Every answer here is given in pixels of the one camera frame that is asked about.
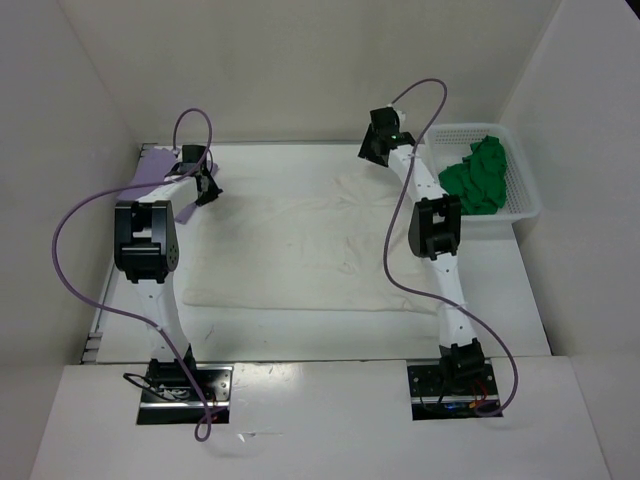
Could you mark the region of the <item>purple t-shirt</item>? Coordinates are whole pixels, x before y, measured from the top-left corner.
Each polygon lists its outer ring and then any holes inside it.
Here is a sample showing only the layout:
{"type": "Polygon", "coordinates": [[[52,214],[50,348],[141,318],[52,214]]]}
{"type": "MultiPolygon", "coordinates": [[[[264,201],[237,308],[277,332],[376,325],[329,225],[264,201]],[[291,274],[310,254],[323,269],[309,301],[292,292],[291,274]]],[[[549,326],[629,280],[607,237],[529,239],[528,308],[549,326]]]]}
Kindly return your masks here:
{"type": "MultiPolygon", "coordinates": [[[[171,167],[180,158],[180,153],[178,156],[175,156],[168,149],[161,148],[152,148],[144,151],[141,159],[139,160],[134,177],[131,180],[131,185],[163,182],[165,177],[168,176],[171,167]]],[[[214,162],[214,158],[213,163],[214,167],[217,167],[219,171],[219,166],[214,162]]],[[[181,210],[178,210],[176,206],[173,206],[175,221],[181,225],[186,224],[196,211],[196,208],[197,206],[195,205],[195,201],[181,210]]]]}

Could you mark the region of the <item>cream white t-shirt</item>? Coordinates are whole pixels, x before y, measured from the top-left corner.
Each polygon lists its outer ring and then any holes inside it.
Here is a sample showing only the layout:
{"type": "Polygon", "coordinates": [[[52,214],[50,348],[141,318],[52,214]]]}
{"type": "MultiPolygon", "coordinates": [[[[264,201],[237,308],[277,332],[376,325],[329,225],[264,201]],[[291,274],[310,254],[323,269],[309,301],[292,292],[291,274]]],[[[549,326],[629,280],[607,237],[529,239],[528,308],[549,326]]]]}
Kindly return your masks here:
{"type": "Polygon", "coordinates": [[[366,169],[320,197],[227,195],[204,208],[182,300],[197,307],[434,313],[437,289],[408,245],[401,182],[366,169]]]}

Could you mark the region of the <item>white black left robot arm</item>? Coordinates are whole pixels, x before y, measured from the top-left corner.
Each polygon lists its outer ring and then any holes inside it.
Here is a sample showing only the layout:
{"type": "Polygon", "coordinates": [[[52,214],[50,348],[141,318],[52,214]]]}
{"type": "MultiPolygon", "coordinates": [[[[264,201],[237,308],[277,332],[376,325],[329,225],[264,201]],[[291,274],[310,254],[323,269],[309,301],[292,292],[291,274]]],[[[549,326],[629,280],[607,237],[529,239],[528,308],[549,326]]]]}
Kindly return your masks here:
{"type": "Polygon", "coordinates": [[[165,387],[180,400],[202,389],[174,292],[180,260],[175,215],[206,205],[221,193],[207,166],[177,163],[162,181],[128,189],[115,206],[115,265],[142,301],[135,318],[159,337],[146,383],[165,387]]]}

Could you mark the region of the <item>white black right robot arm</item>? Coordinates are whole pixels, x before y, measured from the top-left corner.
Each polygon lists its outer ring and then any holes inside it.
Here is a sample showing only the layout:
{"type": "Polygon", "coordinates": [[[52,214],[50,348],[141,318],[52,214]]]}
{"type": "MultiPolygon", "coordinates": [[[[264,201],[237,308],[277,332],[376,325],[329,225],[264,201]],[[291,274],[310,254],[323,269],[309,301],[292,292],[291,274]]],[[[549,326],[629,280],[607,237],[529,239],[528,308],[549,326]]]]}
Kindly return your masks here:
{"type": "Polygon", "coordinates": [[[461,202],[439,185],[412,135],[397,126],[370,125],[359,156],[391,169],[404,181],[402,194],[413,202],[408,245],[414,256],[432,268],[437,281],[432,297],[441,303],[439,382],[450,393],[469,389],[481,377],[485,356],[473,317],[466,311],[459,275],[461,202]]]}

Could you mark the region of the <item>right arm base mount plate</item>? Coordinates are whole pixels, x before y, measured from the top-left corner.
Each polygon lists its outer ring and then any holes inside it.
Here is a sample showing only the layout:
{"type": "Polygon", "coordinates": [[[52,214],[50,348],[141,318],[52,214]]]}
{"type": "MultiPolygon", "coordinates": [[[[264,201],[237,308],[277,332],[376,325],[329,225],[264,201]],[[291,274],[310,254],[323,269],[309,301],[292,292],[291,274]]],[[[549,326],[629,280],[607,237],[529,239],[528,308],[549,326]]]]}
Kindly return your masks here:
{"type": "Polygon", "coordinates": [[[500,406],[500,397],[489,361],[479,379],[470,385],[445,385],[436,361],[408,362],[406,366],[413,421],[478,418],[500,406]]]}

